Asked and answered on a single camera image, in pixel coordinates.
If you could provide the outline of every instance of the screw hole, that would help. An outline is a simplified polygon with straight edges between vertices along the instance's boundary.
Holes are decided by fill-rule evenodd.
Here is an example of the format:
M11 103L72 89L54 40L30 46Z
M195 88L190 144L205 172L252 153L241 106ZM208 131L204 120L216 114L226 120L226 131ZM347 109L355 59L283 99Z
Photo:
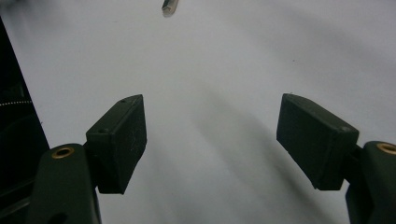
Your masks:
M73 152L74 149L72 147L62 147L57 149L54 153L52 153L52 158L61 159L70 156Z
M101 129L98 131L99 133L109 133L110 130L109 129Z
M376 146L388 154L396 155L396 146L394 145L388 143L378 143Z
M48 224L62 224L65 223L67 220L67 214L65 213L58 213L53 215L50 219Z

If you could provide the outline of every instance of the white surface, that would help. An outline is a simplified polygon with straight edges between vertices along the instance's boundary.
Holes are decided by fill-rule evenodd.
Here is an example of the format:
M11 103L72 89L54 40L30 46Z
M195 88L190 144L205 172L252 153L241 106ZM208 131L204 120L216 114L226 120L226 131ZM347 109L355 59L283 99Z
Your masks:
M276 141L281 95L396 142L396 2L21 0L1 9L51 147L142 93L148 144L104 223L348 223Z

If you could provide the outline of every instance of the small metal object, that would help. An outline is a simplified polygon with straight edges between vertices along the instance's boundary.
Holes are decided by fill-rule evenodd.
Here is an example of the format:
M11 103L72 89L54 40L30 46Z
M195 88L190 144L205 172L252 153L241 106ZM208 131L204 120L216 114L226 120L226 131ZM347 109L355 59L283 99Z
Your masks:
M388 154L396 155L396 146L392 144L378 143L376 146Z
M163 16L170 17L172 16L177 8L178 0L165 0L163 2Z
M70 156L73 154L74 149L72 147L61 147L59 149L56 149L54 153L52 153L52 158L53 159L62 159L65 157Z

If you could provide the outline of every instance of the brass screw insert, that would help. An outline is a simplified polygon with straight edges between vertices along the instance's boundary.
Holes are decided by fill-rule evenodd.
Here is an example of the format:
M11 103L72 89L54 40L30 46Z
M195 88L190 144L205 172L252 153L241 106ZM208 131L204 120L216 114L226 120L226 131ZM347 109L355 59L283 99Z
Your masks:
M65 157L70 156L73 154L74 149L72 147L61 147L56 149L54 153L52 153L52 158L53 159L62 159Z
M376 146L388 154L396 155L396 146L394 146L392 144L378 143L378 144L376 144Z

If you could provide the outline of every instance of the white table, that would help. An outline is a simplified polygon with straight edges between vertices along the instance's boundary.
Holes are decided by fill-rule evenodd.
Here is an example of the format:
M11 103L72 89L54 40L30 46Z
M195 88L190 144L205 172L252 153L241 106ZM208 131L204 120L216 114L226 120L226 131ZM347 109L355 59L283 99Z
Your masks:
M396 143L396 2L21 0L1 17L51 147L142 93L148 144L104 223L348 223L276 141L282 93Z

